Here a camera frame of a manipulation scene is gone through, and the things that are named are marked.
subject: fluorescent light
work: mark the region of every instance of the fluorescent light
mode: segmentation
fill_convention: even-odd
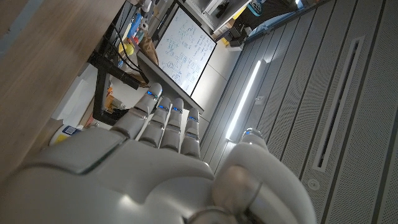
[[[242,99],[241,99],[241,101],[239,102],[238,108],[236,109],[236,112],[235,112],[235,115],[234,115],[234,117],[233,117],[233,119],[232,119],[232,122],[231,122],[231,124],[229,125],[228,131],[226,132],[226,136],[225,136],[225,137],[226,137],[227,139],[230,139],[231,134],[232,134],[232,131],[233,131],[234,128],[235,128],[235,125],[236,125],[236,122],[238,121],[239,115],[240,115],[241,112],[242,112],[244,102],[246,101],[246,98],[248,97],[248,94],[249,94],[249,91],[250,91],[250,89],[251,89],[251,86],[253,85],[254,78],[256,77],[257,72],[259,71],[260,64],[261,64],[261,61],[258,61],[256,67],[254,67],[254,71],[253,71],[253,73],[252,73],[252,75],[251,75],[251,77],[250,77],[249,83],[248,83],[246,89],[244,90]]]

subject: whiteboard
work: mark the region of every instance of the whiteboard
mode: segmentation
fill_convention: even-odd
[[[178,8],[156,47],[159,67],[191,95],[215,46],[213,39]]]

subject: wooden table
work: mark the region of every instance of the wooden table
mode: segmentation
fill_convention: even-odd
[[[32,1],[0,3],[1,37]],[[0,58],[0,181],[28,153],[123,2],[43,0]]]

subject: vent slot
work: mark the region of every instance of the vent slot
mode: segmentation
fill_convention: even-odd
[[[337,128],[340,122],[348,90],[356,69],[356,64],[361,53],[364,36],[353,39],[349,47],[346,62],[341,73],[339,84],[333,98],[332,106],[329,111],[328,119],[322,134],[312,169],[325,172],[328,164],[331,147],[336,136]]]

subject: robotic hand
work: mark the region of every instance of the robotic hand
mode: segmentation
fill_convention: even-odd
[[[161,93],[153,84],[110,131],[25,162],[0,187],[0,223],[316,223],[306,190],[254,129],[216,177],[199,160],[195,109],[179,148],[181,99],[163,98],[135,141]]]

